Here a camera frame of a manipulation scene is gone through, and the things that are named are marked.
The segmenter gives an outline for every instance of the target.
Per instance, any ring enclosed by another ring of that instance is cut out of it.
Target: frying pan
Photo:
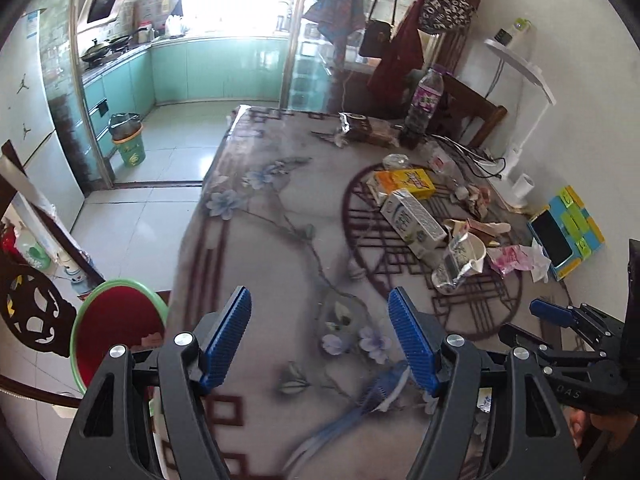
[[[126,44],[129,43],[129,41],[131,41],[131,38],[133,38],[133,35],[139,33],[141,30],[146,30],[146,27],[140,27],[133,34],[127,34],[126,36],[118,36],[117,38],[113,38],[112,40],[107,40],[107,41],[111,45],[112,50],[118,50],[119,48],[123,48],[124,46],[126,46]]]
[[[111,50],[111,43],[103,41],[98,43],[98,40],[94,40],[94,46],[89,47],[80,59],[85,63],[91,63],[99,60],[101,57],[106,56]]]

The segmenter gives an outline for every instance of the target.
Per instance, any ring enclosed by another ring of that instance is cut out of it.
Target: hanging bag
[[[474,12],[467,0],[424,0],[418,28],[427,34],[460,30],[471,23]]]
[[[373,10],[376,8],[378,0],[373,0],[367,26],[362,38],[362,44],[358,54],[362,57],[382,57],[391,44],[391,33],[396,24],[396,7],[398,0],[394,0],[394,13],[391,17],[391,24],[381,22],[380,20],[372,20]]]

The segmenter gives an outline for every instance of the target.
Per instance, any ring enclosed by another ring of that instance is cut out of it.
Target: silver screw
[[[465,338],[458,334],[451,334],[447,336],[447,343],[451,346],[462,346],[465,343]]]
[[[111,350],[109,350],[109,355],[113,358],[121,357],[127,351],[126,348],[122,345],[116,345]]]
[[[187,346],[191,344],[191,341],[193,341],[193,335],[191,335],[189,332],[182,332],[181,334],[178,334],[176,337],[174,337],[174,343],[176,343],[178,346]]]
[[[525,359],[529,359],[529,350],[523,348],[522,346],[518,346],[517,348],[513,349],[513,355],[515,355],[518,359],[522,359],[524,361]]]

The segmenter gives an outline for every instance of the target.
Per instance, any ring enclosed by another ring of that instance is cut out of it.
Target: lamp
[[[509,180],[509,176],[520,160],[520,155],[522,154],[524,145],[533,134],[533,131],[540,124],[542,117],[545,115],[549,107],[555,106],[556,98],[551,93],[551,89],[542,77],[542,70],[540,70],[539,66],[527,61],[522,56],[516,54],[513,50],[510,50],[508,47],[498,43],[497,41],[484,40],[484,44],[489,48],[489,50],[498,56],[500,60],[514,67],[514,69],[520,72],[530,83],[540,88],[546,98],[545,107],[524,138],[517,142],[515,140],[510,142],[509,147],[503,155],[505,159],[504,168],[500,169],[501,165],[498,162],[476,162],[476,164],[478,164],[478,166],[487,173],[498,173],[497,176],[489,177],[489,183],[495,189],[495,192],[500,195],[504,203],[515,210],[521,210],[527,205],[527,202],[524,199],[524,196],[518,193],[517,190],[514,190],[513,182]]]

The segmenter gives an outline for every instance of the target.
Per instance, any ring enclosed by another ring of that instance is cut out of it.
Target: floral tablecloth
[[[362,185],[389,150],[338,148],[327,141],[337,126],[326,114],[240,107],[182,242],[168,336],[220,309],[238,285],[253,298],[226,381],[205,401],[238,478],[406,477],[435,403],[406,371],[386,313],[393,286],[487,349],[503,348],[495,333],[508,320],[540,334],[520,308],[533,298],[567,301],[556,283],[519,272],[502,282],[490,270],[466,296],[435,294]],[[466,215],[444,191],[425,205],[436,219]],[[522,218],[508,221],[527,236]],[[478,411],[464,478],[478,466],[487,418]]]

